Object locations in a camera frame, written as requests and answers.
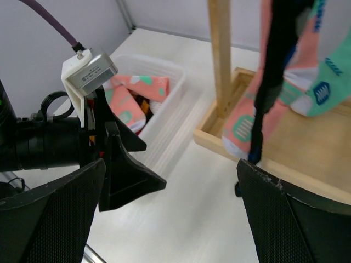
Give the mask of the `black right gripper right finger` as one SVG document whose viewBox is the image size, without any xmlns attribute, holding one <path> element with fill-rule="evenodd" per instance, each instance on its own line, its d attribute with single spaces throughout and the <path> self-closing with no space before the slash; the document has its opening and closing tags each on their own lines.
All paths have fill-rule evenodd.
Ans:
<svg viewBox="0 0 351 263">
<path fill-rule="evenodd" d="M 236 170 L 259 262 L 350 262 L 350 205 L 243 159 Z"/>
</svg>

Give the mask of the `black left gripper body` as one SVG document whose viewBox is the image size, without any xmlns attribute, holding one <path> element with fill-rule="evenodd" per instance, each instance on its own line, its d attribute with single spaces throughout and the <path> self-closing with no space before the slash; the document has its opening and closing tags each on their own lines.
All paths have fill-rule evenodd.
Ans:
<svg viewBox="0 0 351 263">
<path fill-rule="evenodd" d="M 105 117 L 108 103 L 104 93 L 91 93 L 79 102 L 79 164 L 88 164 L 99 158 L 107 160 L 107 132 Z"/>
</svg>

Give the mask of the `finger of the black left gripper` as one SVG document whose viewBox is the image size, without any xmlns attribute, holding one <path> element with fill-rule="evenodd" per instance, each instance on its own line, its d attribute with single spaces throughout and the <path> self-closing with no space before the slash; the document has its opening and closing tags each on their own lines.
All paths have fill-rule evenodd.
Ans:
<svg viewBox="0 0 351 263">
<path fill-rule="evenodd" d="M 105 123 L 115 122 L 121 136 L 123 146 L 127 151 L 145 151 L 146 143 L 135 133 L 133 133 L 120 119 L 112 112 L 103 88 L 95 90 L 95 127 L 97 142 L 103 142 L 106 135 Z"/>
<path fill-rule="evenodd" d="M 99 210 L 118 209 L 144 195 L 161 191 L 167 182 L 137 161 L 125 149 L 114 122 L 105 123 L 106 143 L 101 151 L 106 172 L 99 199 Z"/>
</svg>

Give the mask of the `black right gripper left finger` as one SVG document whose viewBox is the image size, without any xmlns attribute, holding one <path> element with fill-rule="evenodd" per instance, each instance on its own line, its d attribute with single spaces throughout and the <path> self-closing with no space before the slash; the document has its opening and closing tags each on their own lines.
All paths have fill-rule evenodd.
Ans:
<svg viewBox="0 0 351 263">
<path fill-rule="evenodd" d="M 1 262 L 81 262 L 104 174 L 99 159 L 1 199 Z"/>
</svg>

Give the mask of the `mint green sock blue stripes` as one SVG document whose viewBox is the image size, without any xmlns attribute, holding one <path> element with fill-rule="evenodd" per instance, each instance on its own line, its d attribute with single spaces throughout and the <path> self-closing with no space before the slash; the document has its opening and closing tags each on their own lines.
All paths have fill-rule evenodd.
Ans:
<svg viewBox="0 0 351 263">
<path fill-rule="evenodd" d="M 300 115 L 323 114 L 350 97 L 350 1 L 315 1 L 284 72 Z"/>
</svg>

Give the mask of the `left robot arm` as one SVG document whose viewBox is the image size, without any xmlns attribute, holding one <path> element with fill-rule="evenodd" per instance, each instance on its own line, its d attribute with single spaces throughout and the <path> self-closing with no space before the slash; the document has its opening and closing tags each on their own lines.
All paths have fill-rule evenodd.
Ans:
<svg viewBox="0 0 351 263">
<path fill-rule="evenodd" d="M 119 120 L 107 103 L 103 88 L 84 98 L 84 121 L 73 117 L 73 107 L 49 117 L 47 109 L 63 91 L 49 94 L 30 118 L 15 115 L 1 90 L 1 171 L 49 169 L 97 159 L 105 163 L 99 210 L 118 209 L 144 195 L 161 191 L 166 181 L 133 158 L 146 143 Z"/>
</svg>

